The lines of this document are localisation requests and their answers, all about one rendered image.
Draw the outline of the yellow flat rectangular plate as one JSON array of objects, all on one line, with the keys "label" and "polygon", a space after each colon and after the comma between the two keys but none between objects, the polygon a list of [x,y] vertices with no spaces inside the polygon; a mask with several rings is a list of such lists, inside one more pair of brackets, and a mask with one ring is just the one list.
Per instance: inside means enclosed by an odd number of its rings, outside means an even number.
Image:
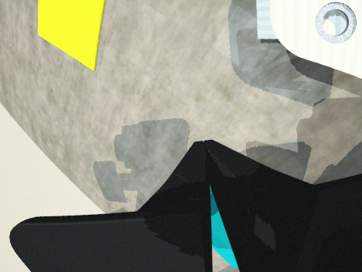
[{"label": "yellow flat rectangular plate", "polygon": [[38,36],[96,70],[105,0],[39,0]]}]

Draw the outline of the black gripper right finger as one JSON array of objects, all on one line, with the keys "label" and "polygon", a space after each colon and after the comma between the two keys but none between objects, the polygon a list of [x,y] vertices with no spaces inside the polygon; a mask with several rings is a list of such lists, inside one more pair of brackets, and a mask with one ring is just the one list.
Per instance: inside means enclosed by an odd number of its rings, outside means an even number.
[{"label": "black gripper right finger", "polygon": [[362,173],[312,185],[215,140],[203,143],[240,272],[311,272],[331,233],[362,223]]}]

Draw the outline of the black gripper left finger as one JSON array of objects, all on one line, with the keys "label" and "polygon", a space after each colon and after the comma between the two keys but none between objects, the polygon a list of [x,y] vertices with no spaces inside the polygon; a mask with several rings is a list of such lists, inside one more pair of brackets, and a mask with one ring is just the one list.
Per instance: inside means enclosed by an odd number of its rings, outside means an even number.
[{"label": "black gripper left finger", "polygon": [[213,272],[209,180],[196,141],[137,212],[32,217],[10,245],[31,272]]}]

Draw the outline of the white plate with two round holes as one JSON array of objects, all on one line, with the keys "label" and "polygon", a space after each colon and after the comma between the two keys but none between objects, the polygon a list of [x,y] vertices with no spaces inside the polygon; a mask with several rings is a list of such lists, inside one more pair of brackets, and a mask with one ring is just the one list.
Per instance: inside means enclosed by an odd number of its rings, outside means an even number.
[{"label": "white plate with two round holes", "polygon": [[[269,1],[271,26],[291,53],[362,79],[362,0]],[[347,18],[345,30],[336,36],[322,27],[330,9]]]}]

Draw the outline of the teal rectangular block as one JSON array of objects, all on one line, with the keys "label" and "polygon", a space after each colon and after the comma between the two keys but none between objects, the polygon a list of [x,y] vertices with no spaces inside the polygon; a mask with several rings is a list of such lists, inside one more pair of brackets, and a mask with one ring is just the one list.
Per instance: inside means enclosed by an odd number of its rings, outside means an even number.
[{"label": "teal rectangular block", "polygon": [[224,229],[224,223],[222,223],[221,216],[219,215],[218,205],[216,205],[213,193],[210,190],[211,196],[211,215],[212,215],[212,247],[216,252],[220,254],[234,269],[237,269],[237,261],[235,261],[234,252],[232,252],[231,245],[228,241]]}]

